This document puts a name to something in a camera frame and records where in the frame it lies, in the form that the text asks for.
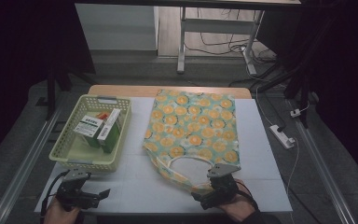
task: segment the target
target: power strip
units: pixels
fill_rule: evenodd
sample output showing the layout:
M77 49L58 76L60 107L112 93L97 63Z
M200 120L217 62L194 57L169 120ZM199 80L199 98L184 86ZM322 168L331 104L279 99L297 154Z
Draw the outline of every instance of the power strip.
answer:
M269 127L269 129L274 133L274 135L278 138L278 140L286 149L294 147L295 139L288 138L286 134L284 134L284 132L278 132L278 128L278 125L272 125Z

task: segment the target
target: white cable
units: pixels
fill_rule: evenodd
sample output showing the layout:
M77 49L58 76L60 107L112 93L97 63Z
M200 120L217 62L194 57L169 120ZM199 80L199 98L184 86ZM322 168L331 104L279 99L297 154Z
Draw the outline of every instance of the white cable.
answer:
M306 110L306 109L308 109L308 107L310 107L310 101L308 101L307 107L305 107L304 109L300 110L300 112L301 112L301 111L304 111L304 110Z
M264 118L266 118L266 120L267 120L267 121L269 122L269 124L271 124L271 126L272 126L272 125L273 125L272 122L269 121L269 119L267 118L266 114L264 113L263 108L261 107L260 102L258 102L258 88L259 88L259 87L260 87L260 86L257 86L257 88L255 89L255 99L256 99L256 101L257 101L257 103L258 103L258 107L260 107L261 113L263 113L263 115L264 115Z
M289 197L289 186L290 186L290 181L292 180L292 176L293 173L295 172L296 166L297 166L297 162L298 162L298 155L300 154L300 147L298 146L298 141L296 139L296 145L297 145L297 156L296 156L296 161L295 161L295 165L293 166L293 170L292 173L289 176L289 181L287 181L287 187L286 187L286 195L287 197ZM293 224L295 224L295 221L293 220L293 213L290 213L290 218L292 219Z

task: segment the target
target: gray floor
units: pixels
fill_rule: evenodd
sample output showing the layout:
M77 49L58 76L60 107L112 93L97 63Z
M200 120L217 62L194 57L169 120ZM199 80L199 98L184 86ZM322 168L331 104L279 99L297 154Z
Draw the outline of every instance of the gray floor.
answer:
M97 75L92 76L92 78L100 84L226 87L233 80L248 78L242 59L187 58L186 73L182 76L176 74L175 59L96 55L94 56L94 62ZM257 71L262 72L269 65L258 65ZM71 76L71 79L74 83L72 90L59 93L59 96L67 94L69 98L62 108L57 127L49 135L48 141L44 145L36 166L15 203L7 223L38 222L38 214L34 213L34 207L54 165L54 162L48 159L48 154L54 145L54 140L58 137L62 124L68 119L78 97L87 93L90 87L88 83L77 77ZM242 83L234 84L233 87L247 88L252 83L253 80L248 79ZM331 198L327 194L308 150L299 135L295 122L288 114L290 108L282 97L282 90L282 87L278 87L268 91L266 95L258 94L259 105L266 115L265 117L262 116L262 118L265 121L268 140L285 182L288 181L292 173L296 154L299 151L299 159L290 184L290 189L293 191L289 192L294 212L292 216L290 214L275 215L282 223L318 223L304 207L303 204L305 204L321 223L341 223L336 208L332 204ZM30 89L27 106L0 146L0 199L24 155L36 139L38 131L42 129L47 114L46 108L35 106L35 104L40 97L46 97L46 95L46 83L40 83ZM283 149L276 138L269 132L268 126L270 124L266 118L270 122L279 125L283 125L284 121L286 126L285 133L298 140L298 148ZM314 105L309 108L308 121L310 131L358 223L358 166L345 147L322 123L314 111ZM86 219L86 223L95 222L95 217L87 217Z

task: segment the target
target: orange flower pattern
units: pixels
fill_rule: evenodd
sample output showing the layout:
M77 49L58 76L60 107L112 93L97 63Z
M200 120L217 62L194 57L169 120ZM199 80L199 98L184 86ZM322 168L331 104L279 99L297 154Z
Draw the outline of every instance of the orange flower pattern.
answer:
M240 165L234 97L225 94L159 91L145 134L144 148L159 173L189 191L207 192L170 168L189 157L211 165Z

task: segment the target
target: cable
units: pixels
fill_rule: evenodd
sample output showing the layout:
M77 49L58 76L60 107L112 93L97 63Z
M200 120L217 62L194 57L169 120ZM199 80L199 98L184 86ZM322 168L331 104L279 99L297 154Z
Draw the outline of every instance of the cable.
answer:
M259 58L259 57L256 57L255 56L255 52L251 49L251 52L252 52L252 55L251 58L256 62L256 63L259 63L259 64L265 64L265 63L276 63L277 60L276 59L269 59L269 60L266 60L266 59L262 59L262 58Z
M289 176L289 181L287 182L287 188L286 188L286 195L287 195L287 197L289 197L290 182L291 182L291 180L292 180L293 173L295 172L295 169L296 169L296 166L297 166L297 162L298 162L298 156L299 156L299 154L300 154L300 148L299 148L299 146L298 146L298 141L297 141L297 139L296 139L296 145L297 145L296 161L295 161L295 164L293 165L292 173L291 173L290 176ZM292 219L293 224L295 224L295 221L293 220L293 213L290 213L290 218Z
M247 200L249 200L249 203L252 205L252 207L256 211L258 211L257 202L255 201L255 199L252 196L250 196L249 194L247 194L247 193L245 193L245 192L243 192L241 190L238 190L237 193L240 194L240 196L242 196L242 197L246 198Z
M203 50L203 49L191 49L189 48L186 43L185 44L185 47L188 49L188 50L195 50L195 51L200 51L200 52L204 52L204 53L209 53L209 54L213 54L213 55L222 55L222 54L228 54L228 53L231 53L231 52L235 52L233 50L230 50L230 51L226 51L226 52L221 52L221 53L214 53L214 52L210 52L210 51L206 51L206 50Z
M216 46L216 45L225 45L225 44L229 44L229 43L239 43L239 42L245 42L245 41L248 41L249 39L243 39L243 40L234 40L234 41L228 41L228 42L220 42L220 43L213 43L213 44L210 44L210 43L206 43L205 40L203 39L203 36L202 36L202 33L200 33L200 36L201 36L201 40L202 40L202 43L206 46Z
M273 64L269 69L267 69L267 71L265 71L263 74L260 75L260 77L266 77L268 76L269 74L271 74L271 72L273 72L277 67L279 67L279 63L275 63ZM262 78L259 78L259 77L252 77L252 76L249 76L251 77L252 79L261 79L261 81L267 81L266 79L262 79ZM248 79L241 79L241 80L234 80L232 82L230 82L228 84L229 87L231 87L232 84L234 83L240 83L240 82L244 82L244 81L247 81L247 80L250 80L249 78ZM254 82L251 87L249 88L249 90L256 84L258 83L258 81Z
M50 187L48 188L48 192L46 193L46 197L42 202L42 208L40 209L40 223L43 224L45 221L45 214L48 208L48 198L54 194L50 194L51 190L53 189L54 185L56 184L56 182L62 177L65 176L69 173L68 171L62 172L59 175L57 175L57 177L55 177L55 179L53 180L53 182L51 182Z
M240 9L238 9L238 12L237 12L237 20L238 18L240 17ZM231 45L231 41L232 41L232 38L234 37L234 34L231 35L231 38L229 39L229 43L228 43L228 48L231 49L230 45Z
M248 192L249 192L249 195L253 198L252 192L251 192L244 184L242 184L242 183L239 182L239 181L235 181L235 182L237 182L237 184L240 184L240 185L242 185L244 188L246 188L246 190L248 190Z
M272 56L272 57L261 57L261 54L264 53L264 52L267 52L267 51L271 51L271 49L264 49L264 50L261 50L260 52L258 52L257 54L257 60L261 61L261 62L271 62L271 61L274 61L276 62L276 55Z
M227 8L223 8L222 12L220 13L220 15L226 15L225 20L229 18L229 14L231 13L232 9L227 9Z
M279 119L281 120L281 122L282 122L282 126L279 127L279 129L281 129L281 130L279 131L279 129L278 129L278 132L281 132L284 128L286 128L286 122L284 122L283 118L282 118L281 115L278 113L278 110L275 108L275 106L274 106L274 105L272 104L272 102L269 100L269 98L267 97L267 95L266 95L266 94L264 94L264 95L265 95L267 101L269 102L269 104L272 106L272 109L275 111L275 114L278 115L278 118L279 118Z
M258 80L258 81L271 82L271 81L268 80L268 79L263 79L263 78L259 78L259 77L252 77L252 75L249 74L249 71L248 71L248 76L251 77L251 78L253 78L253 79L256 79L256 80ZM283 84L278 84L277 86L284 87L284 88L286 87L286 86L283 85Z
M267 118L267 116L266 116L266 114L264 113L264 110L263 110L263 108L261 107L261 104L260 104L260 102L258 101L258 88L259 88L260 86L258 86L256 89L255 89L255 99L256 99L256 101L257 101L257 104L258 104L258 107L260 108L260 110L261 110L261 113L263 113L263 115L264 115L264 118L266 118L266 120L269 122L269 124L272 126L273 124L272 124L272 122L271 121L269 121L269 119Z
M310 107L310 101L308 101L308 105L307 105L307 107L305 107L304 109L300 110L300 112L302 112L302 111L304 111L304 110L308 109L308 107Z
M289 176L289 181L286 183L284 181L284 178L283 176L281 175L281 179L283 181L283 184L286 185L286 195L287 197L289 197L289 190L290 192L295 196L295 198L298 200L298 202L307 210L307 212L315 219L316 222L318 222L319 224L322 224L322 222L310 211L310 209L298 198L298 196L296 195L296 193L290 188L290 183L291 183L291 180L292 180L292 176L293 176L293 173L295 172L295 169L296 169L296 165L297 165L297 162L298 162L298 158L299 158L299 153L300 153L300 147L298 145L298 140L296 139L296 148L297 148L297 155L296 155L296 161L295 161L295 164L293 166L293 170L292 170L292 173L290 174Z

